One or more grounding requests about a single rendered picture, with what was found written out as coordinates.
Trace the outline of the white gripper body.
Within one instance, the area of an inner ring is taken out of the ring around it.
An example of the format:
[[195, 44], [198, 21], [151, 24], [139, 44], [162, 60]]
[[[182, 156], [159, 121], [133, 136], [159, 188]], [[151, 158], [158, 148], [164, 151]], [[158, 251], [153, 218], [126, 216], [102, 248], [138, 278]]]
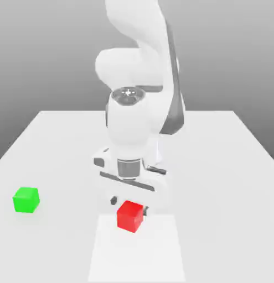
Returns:
[[169, 206], [168, 177], [169, 174], [165, 170], [145, 170], [134, 180], [123, 180], [100, 171], [98, 184], [108, 203], [110, 196], [117, 196], [117, 203], [128, 200], [149, 208], [163, 208]]

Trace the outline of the small red cube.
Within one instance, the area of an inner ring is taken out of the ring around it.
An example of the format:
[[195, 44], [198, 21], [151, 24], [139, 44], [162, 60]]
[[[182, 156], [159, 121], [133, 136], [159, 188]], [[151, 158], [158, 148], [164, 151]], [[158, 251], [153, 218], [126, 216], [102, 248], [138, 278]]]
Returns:
[[143, 222], [143, 206], [131, 201], [124, 201], [117, 210], [117, 226], [135, 233]]

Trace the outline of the small green cube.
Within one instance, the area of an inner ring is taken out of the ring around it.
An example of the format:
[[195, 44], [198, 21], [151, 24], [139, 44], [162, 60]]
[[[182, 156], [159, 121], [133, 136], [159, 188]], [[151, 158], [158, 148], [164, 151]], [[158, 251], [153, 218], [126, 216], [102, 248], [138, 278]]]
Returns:
[[14, 210], [19, 213], [34, 213], [40, 204], [36, 187], [20, 187], [12, 197]]

